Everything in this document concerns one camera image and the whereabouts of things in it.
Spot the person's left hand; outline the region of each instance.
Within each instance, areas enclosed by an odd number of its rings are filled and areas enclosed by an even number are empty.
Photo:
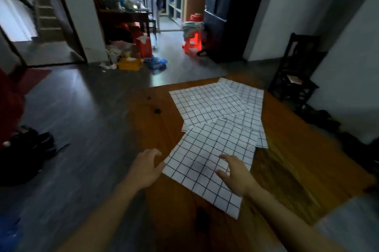
[[[133,161],[125,181],[129,184],[132,183],[137,191],[153,184],[166,166],[162,161],[157,167],[154,167],[154,158],[157,155],[161,156],[162,153],[156,148],[145,149],[144,152],[139,153]]]

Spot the red mat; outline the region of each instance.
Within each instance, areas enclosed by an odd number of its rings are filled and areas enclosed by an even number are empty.
[[[33,87],[47,77],[49,73],[51,73],[50,69],[26,69],[17,82],[19,91],[22,94],[27,94]]]

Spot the yellow container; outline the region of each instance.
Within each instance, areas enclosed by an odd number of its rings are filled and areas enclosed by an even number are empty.
[[[136,58],[135,60],[128,61],[129,57],[122,57],[121,60],[117,63],[119,69],[128,70],[128,71],[138,71],[142,67],[142,60]]]

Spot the cloth on stool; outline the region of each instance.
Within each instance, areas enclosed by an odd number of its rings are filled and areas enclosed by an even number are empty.
[[[184,40],[186,40],[194,32],[201,32],[202,30],[204,30],[204,23],[203,22],[184,22],[182,23],[182,29],[183,29],[183,38]]]

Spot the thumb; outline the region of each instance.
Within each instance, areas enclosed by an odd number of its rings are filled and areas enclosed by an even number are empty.
[[[225,182],[226,185],[228,185],[230,177],[222,170],[216,170],[215,173],[222,179],[223,182]]]
[[[166,166],[166,164],[164,163],[164,161],[162,161],[160,164],[158,164],[158,166],[155,168],[155,172],[157,174],[161,174],[162,173],[162,170],[164,169],[164,167]]]

